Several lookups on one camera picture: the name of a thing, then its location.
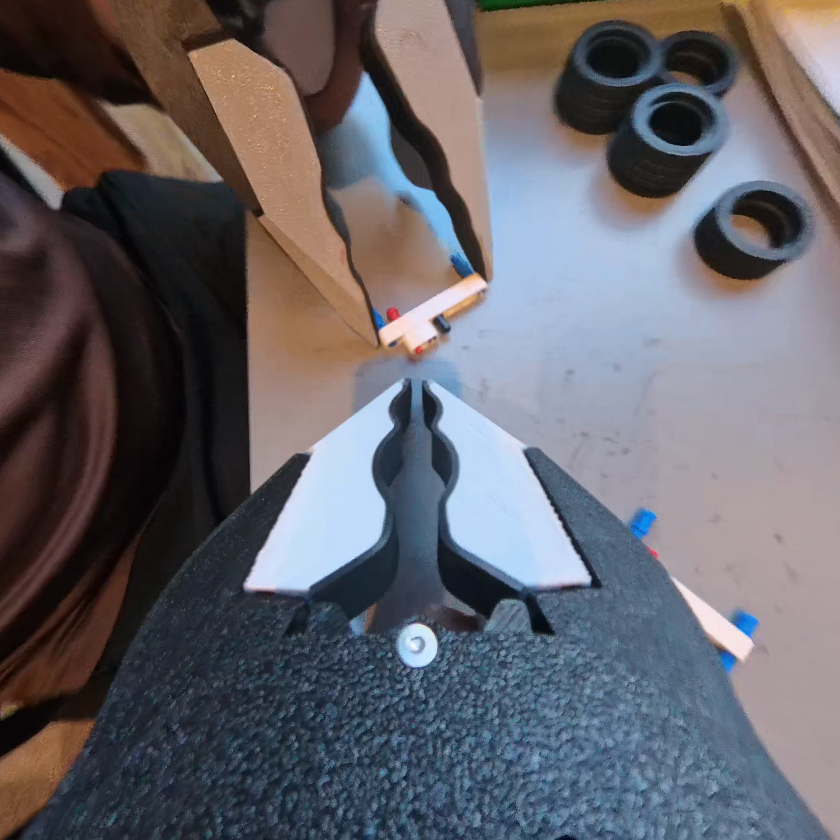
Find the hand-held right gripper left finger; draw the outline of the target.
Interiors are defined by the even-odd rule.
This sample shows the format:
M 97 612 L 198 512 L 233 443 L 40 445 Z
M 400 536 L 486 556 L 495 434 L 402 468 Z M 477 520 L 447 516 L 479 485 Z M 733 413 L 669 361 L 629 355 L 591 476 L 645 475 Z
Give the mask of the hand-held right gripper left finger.
M 396 577 L 391 488 L 412 401 L 399 381 L 310 447 L 245 592 L 332 603 L 350 620 L 382 598 Z

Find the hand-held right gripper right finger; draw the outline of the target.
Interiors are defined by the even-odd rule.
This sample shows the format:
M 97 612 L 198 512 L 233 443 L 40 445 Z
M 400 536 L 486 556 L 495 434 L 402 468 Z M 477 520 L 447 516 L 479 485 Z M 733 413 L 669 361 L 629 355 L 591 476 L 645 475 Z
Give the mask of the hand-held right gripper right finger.
M 437 514 L 437 568 L 446 591 L 502 632 L 517 619 L 552 634 L 538 594 L 592 586 L 528 447 L 435 381 L 423 383 L 423 420 L 444 489 Z

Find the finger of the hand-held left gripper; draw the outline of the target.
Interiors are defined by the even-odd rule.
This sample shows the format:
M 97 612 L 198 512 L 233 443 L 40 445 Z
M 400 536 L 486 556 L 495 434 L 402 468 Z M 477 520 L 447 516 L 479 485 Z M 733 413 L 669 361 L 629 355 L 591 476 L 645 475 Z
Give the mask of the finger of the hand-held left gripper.
M 376 2 L 364 68 L 471 267 L 494 276 L 483 101 L 445 2 Z
M 294 80 L 233 38 L 192 49 L 189 60 L 255 194 L 263 228 L 342 321 L 378 347 L 370 299 L 330 215 Z

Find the white small connector piece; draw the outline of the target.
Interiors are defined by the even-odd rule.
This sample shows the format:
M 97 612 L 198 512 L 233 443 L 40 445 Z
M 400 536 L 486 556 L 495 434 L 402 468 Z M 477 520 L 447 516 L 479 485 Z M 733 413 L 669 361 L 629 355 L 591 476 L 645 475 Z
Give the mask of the white small connector piece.
M 417 361 L 434 348 L 438 338 L 439 331 L 433 320 L 410 318 L 406 321 L 400 341 L 408 357 Z

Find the white holed brick beam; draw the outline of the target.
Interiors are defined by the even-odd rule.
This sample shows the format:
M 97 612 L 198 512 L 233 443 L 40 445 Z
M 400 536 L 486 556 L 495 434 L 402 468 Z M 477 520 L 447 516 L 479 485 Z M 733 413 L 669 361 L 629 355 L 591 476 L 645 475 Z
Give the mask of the white holed brick beam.
M 408 319 L 432 320 L 438 314 L 444 314 L 447 320 L 452 319 L 458 312 L 475 305 L 485 295 L 487 289 L 487 281 L 477 273 L 459 280 L 407 311 L 397 321 L 387 323 L 387 326 L 379 332 L 380 345 L 388 348 L 397 344 L 402 345 L 400 339 Z

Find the person's left forearm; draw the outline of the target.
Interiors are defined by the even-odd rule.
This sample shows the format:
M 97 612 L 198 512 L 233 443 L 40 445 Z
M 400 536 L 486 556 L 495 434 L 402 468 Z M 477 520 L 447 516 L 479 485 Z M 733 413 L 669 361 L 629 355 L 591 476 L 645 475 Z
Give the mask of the person's left forearm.
M 118 106 L 158 105 L 108 2 L 2 1 L 1 68 Z

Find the grey desk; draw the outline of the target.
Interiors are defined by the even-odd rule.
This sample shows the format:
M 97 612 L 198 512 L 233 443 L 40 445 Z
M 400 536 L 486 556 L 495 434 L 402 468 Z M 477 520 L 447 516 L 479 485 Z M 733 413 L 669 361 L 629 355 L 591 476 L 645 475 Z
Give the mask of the grey desk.
M 838 837 L 838 239 L 749 64 L 723 149 L 676 196 L 614 183 L 606 138 L 562 125 L 553 86 L 597 19 L 720 30 L 716 2 L 480 15 L 495 274 L 417 363 L 374 350 L 251 224 L 250 486 L 403 377 L 433 379 L 627 520 L 657 514 L 665 566 L 759 618 L 732 676 L 773 759 Z M 709 271 L 692 233 L 741 182 L 795 189 L 805 256 L 758 282 Z

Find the person's left hand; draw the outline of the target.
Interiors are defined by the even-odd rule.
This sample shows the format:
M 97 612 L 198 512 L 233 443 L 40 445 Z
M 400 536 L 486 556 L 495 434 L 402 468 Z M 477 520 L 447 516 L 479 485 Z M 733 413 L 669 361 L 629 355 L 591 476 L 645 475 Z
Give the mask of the person's left hand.
M 317 136 L 340 124 L 353 102 L 362 75 L 358 44 L 353 40 L 338 40 L 325 85 L 306 99 L 308 116 Z

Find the green plastic bin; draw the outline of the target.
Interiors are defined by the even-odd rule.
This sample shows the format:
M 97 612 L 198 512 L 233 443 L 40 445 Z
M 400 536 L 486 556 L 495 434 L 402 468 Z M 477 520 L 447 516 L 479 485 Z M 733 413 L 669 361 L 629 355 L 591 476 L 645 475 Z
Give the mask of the green plastic bin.
M 589 3 L 576 0 L 481 0 L 476 1 L 481 12 L 509 11 L 519 8 Z

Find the black rubber toy tyre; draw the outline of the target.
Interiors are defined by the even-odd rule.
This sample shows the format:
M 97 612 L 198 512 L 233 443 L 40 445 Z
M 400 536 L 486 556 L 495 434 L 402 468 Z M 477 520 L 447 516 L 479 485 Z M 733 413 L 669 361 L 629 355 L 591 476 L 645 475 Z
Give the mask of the black rubber toy tyre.
M 728 130 L 727 111 L 710 93 L 678 82 L 652 87 L 612 136 L 607 166 L 636 196 L 672 196 L 719 152 Z
M 764 229 L 766 243 L 740 233 L 735 217 Z M 813 236 L 809 204 L 790 187 L 769 181 L 735 185 L 721 194 L 698 221 L 696 252 L 717 273 L 735 280 L 758 280 L 801 258 Z
M 590 135 L 613 133 L 660 81 L 662 49 L 645 28 L 626 20 L 588 27 L 575 41 L 554 91 L 562 122 Z
M 658 42 L 665 82 L 684 82 L 717 98 L 737 79 L 740 60 L 725 39 L 703 30 L 684 30 Z

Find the white beam assembly with pins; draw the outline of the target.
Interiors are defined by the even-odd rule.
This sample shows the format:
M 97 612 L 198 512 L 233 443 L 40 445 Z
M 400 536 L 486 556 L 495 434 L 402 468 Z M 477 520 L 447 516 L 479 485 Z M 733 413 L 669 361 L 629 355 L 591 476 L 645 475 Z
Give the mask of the white beam assembly with pins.
M 663 565 L 658 552 L 646 542 L 656 521 L 654 512 L 639 508 L 630 519 L 628 527 L 659 564 Z M 731 617 L 726 617 L 672 574 L 668 573 L 668 577 L 682 595 L 707 640 L 717 650 L 724 671 L 731 675 L 737 666 L 747 661 L 755 647 L 754 636 L 760 627 L 758 617 L 743 610 L 737 610 Z

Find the person's torso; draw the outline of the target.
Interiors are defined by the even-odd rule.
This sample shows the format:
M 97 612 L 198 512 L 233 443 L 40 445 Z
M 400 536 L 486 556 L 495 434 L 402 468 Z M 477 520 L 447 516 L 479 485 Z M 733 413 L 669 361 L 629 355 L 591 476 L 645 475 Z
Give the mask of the person's torso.
M 2 755 L 96 715 L 249 494 L 246 216 L 130 171 L 53 209 L 2 153 Z

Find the open instruction booklet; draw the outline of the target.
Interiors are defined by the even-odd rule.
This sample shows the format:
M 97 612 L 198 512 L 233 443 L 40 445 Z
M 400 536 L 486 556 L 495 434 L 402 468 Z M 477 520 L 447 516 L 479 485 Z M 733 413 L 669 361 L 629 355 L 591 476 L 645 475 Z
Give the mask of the open instruction booklet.
M 839 2 L 719 3 L 798 144 L 829 217 L 839 216 Z

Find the wooden plank frame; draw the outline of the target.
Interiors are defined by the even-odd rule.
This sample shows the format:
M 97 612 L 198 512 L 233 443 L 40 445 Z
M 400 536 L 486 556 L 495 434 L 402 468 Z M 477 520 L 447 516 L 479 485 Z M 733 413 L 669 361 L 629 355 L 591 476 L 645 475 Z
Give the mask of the wooden plank frame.
M 57 80 L 2 70 L 1 134 L 64 191 L 95 186 L 105 172 L 146 170 L 99 105 Z

